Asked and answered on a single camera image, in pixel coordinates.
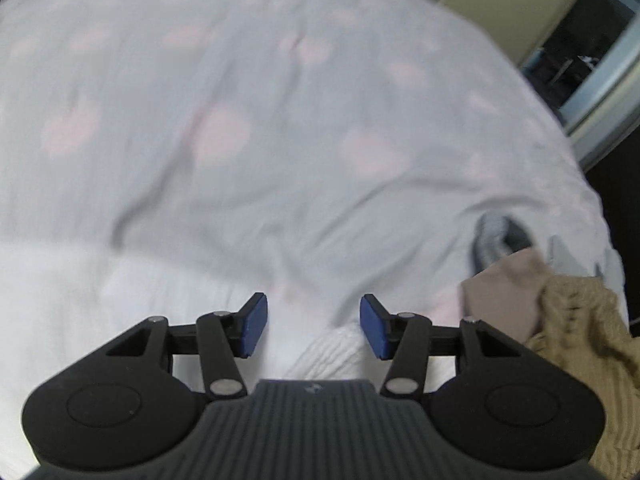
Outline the white crinkled gauze garment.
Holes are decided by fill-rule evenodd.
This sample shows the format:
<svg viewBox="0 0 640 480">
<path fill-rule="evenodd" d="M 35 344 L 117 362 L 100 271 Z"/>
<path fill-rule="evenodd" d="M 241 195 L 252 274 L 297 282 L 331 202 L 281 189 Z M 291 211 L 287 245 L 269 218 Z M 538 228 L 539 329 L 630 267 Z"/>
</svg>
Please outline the white crinkled gauze garment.
<svg viewBox="0 0 640 480">
<path fill-rule="evenodd" d="M 152 315 L 190 324 L 268 296 L 269 321 L 256 356 L 241 364 L 260 378 L 382 382 L 357 309 L 342 326 L 323 292 L 254 278 L 222 278 L 135 252 L 96 246 L 9 242 L 1 246 L 1 475 L 21 479 L 36 460 L 21 428 L 22 406 L 42 382 Z"/>
</svg>

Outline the beige taupe cloth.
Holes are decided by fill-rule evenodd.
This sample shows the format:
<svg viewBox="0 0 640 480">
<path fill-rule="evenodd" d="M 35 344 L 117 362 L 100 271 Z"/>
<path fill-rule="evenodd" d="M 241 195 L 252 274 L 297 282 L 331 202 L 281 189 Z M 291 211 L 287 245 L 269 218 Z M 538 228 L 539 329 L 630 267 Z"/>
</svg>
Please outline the beige taupe cloth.
<svg viewBox="0 0 640 480">
<path fill-rule="evenodd" d="M 551 277 L 536 248 L 514 252 L 461 284 L 464 312 L 524 344 L 538 330 L 538 297 Z"/>
</svg>

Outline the grey sock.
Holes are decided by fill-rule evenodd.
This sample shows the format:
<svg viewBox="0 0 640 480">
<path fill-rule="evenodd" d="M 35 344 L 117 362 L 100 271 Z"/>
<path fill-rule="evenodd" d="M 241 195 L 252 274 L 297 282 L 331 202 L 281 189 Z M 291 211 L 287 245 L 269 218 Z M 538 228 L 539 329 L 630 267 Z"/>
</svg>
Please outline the grey sock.
<svg viewBox="0 0 640 480">
<path fill-rule="evenodd" d="M 487 211 L 476 222 L 471 258 L 475 274 L 499 261 L 532 247 L 526 229 L 515 219 L 499 211 Z"/>
</svg>

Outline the tan striped knit garment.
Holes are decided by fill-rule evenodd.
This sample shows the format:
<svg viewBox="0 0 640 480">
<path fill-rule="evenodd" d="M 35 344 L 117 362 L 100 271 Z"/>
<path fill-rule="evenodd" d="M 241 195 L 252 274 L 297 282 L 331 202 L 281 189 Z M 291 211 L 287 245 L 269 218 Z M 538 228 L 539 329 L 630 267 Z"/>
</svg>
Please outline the tan striped knit garment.
<svg viewBox="0 0 640 480">
<path fill-rule="evenodd" d="M 539 298 L 541 330 L 526 347 L 591 388 L 606 422 L 590 464 L 609 479 L 639 472 L 639 341 L 600 278 L 555 275 Z"/>
</svg>

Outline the grey bedsheet with pink hearts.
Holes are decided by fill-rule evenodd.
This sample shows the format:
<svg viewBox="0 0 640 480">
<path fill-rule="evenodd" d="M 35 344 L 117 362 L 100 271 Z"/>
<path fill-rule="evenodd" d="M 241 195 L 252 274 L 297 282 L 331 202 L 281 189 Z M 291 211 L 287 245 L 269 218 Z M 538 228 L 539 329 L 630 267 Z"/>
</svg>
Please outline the grey bedsheet with pink hearts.
<svg viewBox="0 0 640 480">
<path fill-rule="evenodd" d="M 287 356 L 373 292 L 458 317 L 497 211 L 587 271 L 599 197 L 520 72 L 428 0 L 3 0 L 1 236 L 268 292 Z"/>
</svg>

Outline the grey door frame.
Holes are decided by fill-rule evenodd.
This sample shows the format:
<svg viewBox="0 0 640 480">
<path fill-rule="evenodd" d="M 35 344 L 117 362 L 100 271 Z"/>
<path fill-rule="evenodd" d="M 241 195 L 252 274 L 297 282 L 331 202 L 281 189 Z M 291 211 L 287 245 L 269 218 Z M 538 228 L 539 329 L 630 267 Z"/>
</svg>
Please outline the grey door frame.
<svg viewBox="0 0 640 480">
<path fill-rule="evenodd" d="M 522 72 L 592 167 L 639 123 L 638 1 L 577 0 Z"/>
</svg>

